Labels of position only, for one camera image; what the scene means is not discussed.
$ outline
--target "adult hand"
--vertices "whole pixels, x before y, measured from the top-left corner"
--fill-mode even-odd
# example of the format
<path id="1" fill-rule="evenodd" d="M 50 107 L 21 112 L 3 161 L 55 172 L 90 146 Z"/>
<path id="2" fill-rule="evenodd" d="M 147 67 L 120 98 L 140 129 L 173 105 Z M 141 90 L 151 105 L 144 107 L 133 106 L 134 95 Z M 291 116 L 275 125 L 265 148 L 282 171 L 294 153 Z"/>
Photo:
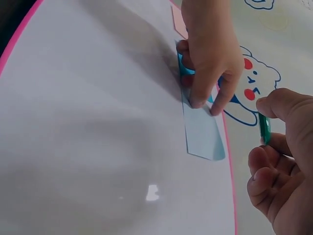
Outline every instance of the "adult hand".
<path id="1" fill-rule="evenodd" d="M 272 133 L 268 146 L 249 155 L 252 204 L 277 235 L 313 234 L 313 97 L 288 89 L 257 101 L 259 112 L 286 123 L 286 135 Z"/>
<path id="2" fill-rule="evenodd" d="M 202 107 L 213 86 L 223 75 L 220 92 L 211 114 L 219 114 L 235 93 L 244 68 L 244 59 L 234 33 L 230 0 L 183 0 L 181 12 L 188 29 L 188 40 L 177 45 L 184 66 L 195 75 L 182 78 L 191 87 L 193 108 Z"/>

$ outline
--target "teal marker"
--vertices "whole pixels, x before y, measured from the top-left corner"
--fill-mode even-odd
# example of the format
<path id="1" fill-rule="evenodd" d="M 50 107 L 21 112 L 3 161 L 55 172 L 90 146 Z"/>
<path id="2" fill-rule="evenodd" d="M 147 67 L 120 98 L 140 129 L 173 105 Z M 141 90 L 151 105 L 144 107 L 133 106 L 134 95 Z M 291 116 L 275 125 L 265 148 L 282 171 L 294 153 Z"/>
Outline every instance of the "teal marker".
<path id="1" fill-rule="evenodd" d="M 259 128 L 260 128 L 260 134 L 261 138 L 265 145 L 268 145 L 270 141 L 270 122 L 269 119 L 259 113 Z"/>

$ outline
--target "cartoon ear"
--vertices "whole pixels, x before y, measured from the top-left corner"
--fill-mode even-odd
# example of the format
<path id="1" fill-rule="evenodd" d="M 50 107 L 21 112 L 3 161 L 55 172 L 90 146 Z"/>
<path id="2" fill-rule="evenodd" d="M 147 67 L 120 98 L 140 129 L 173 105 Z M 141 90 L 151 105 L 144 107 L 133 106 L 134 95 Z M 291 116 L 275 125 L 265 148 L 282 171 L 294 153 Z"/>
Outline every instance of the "cartoon ear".
<path id="1" fill-rule="evenodd" d="M 252 56 L 251 51 L 249 51 L 247 48 L 240 46 L 241 52 L 243 55 L 248 55 L 248 56 Z"/>
<path id="2" fill-rule="evenodd" d="M 268 76 L 274 80 L 274 82 L 275 82 L 274 87 L 275 87 L 275 89 L 277 89 L 278 88 L 277 85 L 280 82 L 280 80 L 282 79 L 282 77 L 281 77 L 280 73 L 275 68 L 270 67 L 270 66 L 268 66 L 268 68 L 270 69 L 270 74 Z"/>

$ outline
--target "light blue paper strip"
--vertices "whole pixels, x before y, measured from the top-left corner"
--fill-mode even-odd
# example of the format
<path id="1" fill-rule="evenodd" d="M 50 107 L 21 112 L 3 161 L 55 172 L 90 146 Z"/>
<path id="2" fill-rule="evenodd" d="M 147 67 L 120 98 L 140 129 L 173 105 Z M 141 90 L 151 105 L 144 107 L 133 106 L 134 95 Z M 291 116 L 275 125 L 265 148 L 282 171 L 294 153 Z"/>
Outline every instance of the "light blue paper strip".
<path id="1" fill-rule="evenodd" d="M 180 76 L 194 74 L 181 62 L 178 54 Z M 205 105 L 201 109 L 192 109 L 188 101 L 188 91 L 182 90 L 182 105 L 184 112 L 187 152 L 201 158 L 218 161 L 225 158 L 223 142 L 215 118 L 210 115 Z"/>

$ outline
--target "cartoon character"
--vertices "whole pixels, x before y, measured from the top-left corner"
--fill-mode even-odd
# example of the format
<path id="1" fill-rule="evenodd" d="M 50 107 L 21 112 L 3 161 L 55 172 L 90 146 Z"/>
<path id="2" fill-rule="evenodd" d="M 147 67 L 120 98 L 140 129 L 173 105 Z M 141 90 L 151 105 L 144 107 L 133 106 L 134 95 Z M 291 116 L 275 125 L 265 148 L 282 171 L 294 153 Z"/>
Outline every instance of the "cartoon character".
<path id="1" fill-rule="evenodd" d="M 245 3 L 256 10 L 271 10 L 275 0 L 245 0 Z"/>
<path id="2" fill-rule="evenodd" d="M 281 75 L 273 67 L 254 58 L 245 47 L 241 47 L 241 49 L 245 60 L 245 69 L 237 90 L 224 111 L 228 116 L 244 125 L 255 126 L 258 123 L 256 100 L 277 89 Z"/>

